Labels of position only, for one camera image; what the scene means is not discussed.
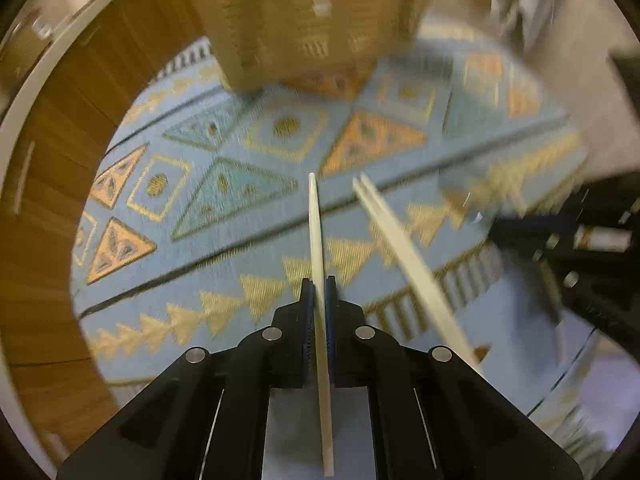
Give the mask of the blue patterned floor rug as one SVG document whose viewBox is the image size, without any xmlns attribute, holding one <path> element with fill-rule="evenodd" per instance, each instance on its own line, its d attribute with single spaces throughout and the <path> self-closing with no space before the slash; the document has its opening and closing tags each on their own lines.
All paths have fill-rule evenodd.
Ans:
<svg viewBox="0 0 640 480">
<path fill-rule="evenodd" d="M 571 184 L 586 151 L 566 110 L 476 30 L 428 21 L 413 51 L 247 93 L 206 40 L 134 101 L 100 162 L 72 250 L 73 309 L 126 403 L 184 350 L 269 323 L 311 274 L 316 180 L 326 272 L 402 344 L 439 341 L 352 182 L 367 176 L 432 270 L 486 377 L 530 414 L 593 343 L 488 240 Z"/>
</svg>

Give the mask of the pale wooden chopstick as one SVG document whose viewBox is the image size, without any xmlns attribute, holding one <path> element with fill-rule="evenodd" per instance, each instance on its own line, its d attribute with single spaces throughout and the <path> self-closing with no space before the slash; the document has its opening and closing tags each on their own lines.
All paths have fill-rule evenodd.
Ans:
<svg viewBox="0 0 640 480">
<path fill-rule="evenodd" d="M 398 266 L 410 283 L 416 299 L 440 338 L 480 376 L 485 377 L 464 330 L 451 311 L 444 292 L 436 283 L 431 269 L 414 247 L 409 234 L 401 226 L 392 208 L 366 174 L 352 179 L 352 189 L 370 219 L 378 226 Z"/>
<path fill-rule="evenodd" d="M 321 431 L 322 467 L 326 478 L 334 476 L 333 428 L 326 314 L 324 313 L 324 271 L 321 214 L 316 175 L 308 174 L 308 228 L 311 258 L 311 281 L 314 283 L 314 348 Z"/>
</svg>

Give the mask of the woven wicker basket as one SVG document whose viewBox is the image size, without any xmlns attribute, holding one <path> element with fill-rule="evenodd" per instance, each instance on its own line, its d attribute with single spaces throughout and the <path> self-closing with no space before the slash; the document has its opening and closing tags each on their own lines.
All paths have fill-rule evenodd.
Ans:
<svg viewBox="0 0 640 480">
<path fill-rule="evenodd" d="M 231 90 L 409 49 L 430 0 L 193 0 Z"/>
</svg>

